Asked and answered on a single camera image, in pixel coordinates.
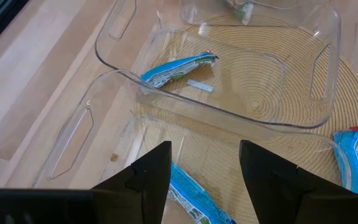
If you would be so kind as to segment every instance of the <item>clear plastic bin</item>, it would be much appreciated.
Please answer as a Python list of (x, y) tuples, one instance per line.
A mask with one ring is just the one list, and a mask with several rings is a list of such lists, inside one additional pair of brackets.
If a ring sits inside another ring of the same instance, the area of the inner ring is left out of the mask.
[[(183, 101), (139, 85), (138, 76), (118, 70), (101, 75), (89, 87), (40, 166), (34, 187), (93, 187), (162, 141), (171, 141), (173, 162), (201, 184), (219, 207), (238, 223), (255, 222), (240, 169), (241, 139), (341, 184), (333, 151), (337, 146), (332, 140), (311, 133), (276, 131)], [(349, 170), (347, 176), (350, 186)]]
[[(202, 65), (159, 91), (264, 124), (322, 125), (335, 97), (337, 12), (324, 1), (286, 1), (280, 7), (243, 0), (253, 7), (245, 18), (239, 17), (242, 8), (229, 2), (117, 0), (99, 33), (96, 54), (111, 68), (141, 76), (210, 50), (220, 58), (213, 67)], [(213, 91), (189, 86), (189, 79)]]

